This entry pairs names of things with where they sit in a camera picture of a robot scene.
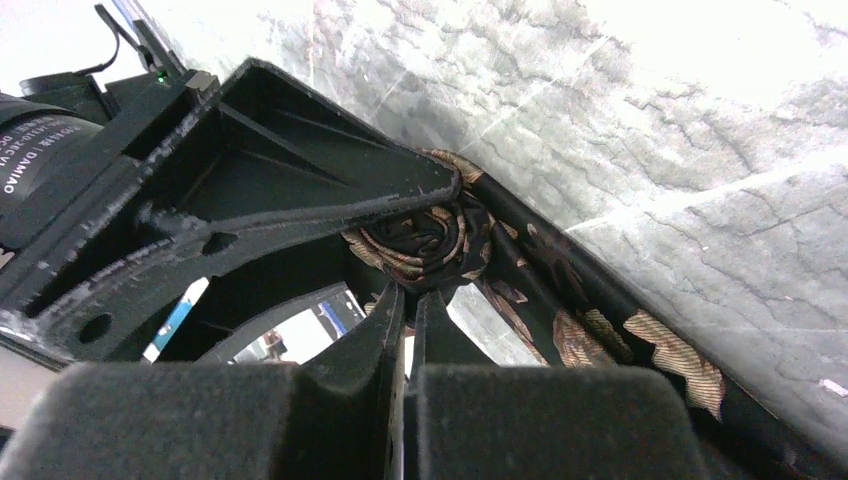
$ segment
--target black foam pad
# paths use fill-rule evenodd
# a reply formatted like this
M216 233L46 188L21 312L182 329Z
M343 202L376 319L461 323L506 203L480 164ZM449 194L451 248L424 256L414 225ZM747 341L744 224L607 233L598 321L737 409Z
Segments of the black foam pad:
M706 478L686 409L640 368L425 366L422 479Z

